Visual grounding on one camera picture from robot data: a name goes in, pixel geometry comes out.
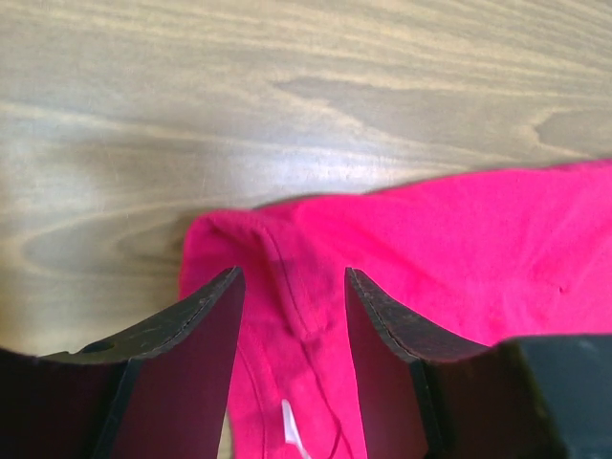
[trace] wood grain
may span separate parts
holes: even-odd
[[[0,0],[0,345],[176,297],[196,215],[612,153],[604,0]]]

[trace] black plastic piece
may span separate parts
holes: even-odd
[[[368,457],[612,457],[612,336],[455,336],[347,270]]]
[[[227,270],[77,354],[0,350],[0,457],[216,457],[244,290]]]

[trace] pink fabric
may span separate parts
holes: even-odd
[[[186,237],[188,295],[241,266],[247,299],[229,394],[237,459],[365,458],[344,314],[364,270],[439,325],[493,344],[612,331],[612,164],[504,170],[364,196],[221,210]]]

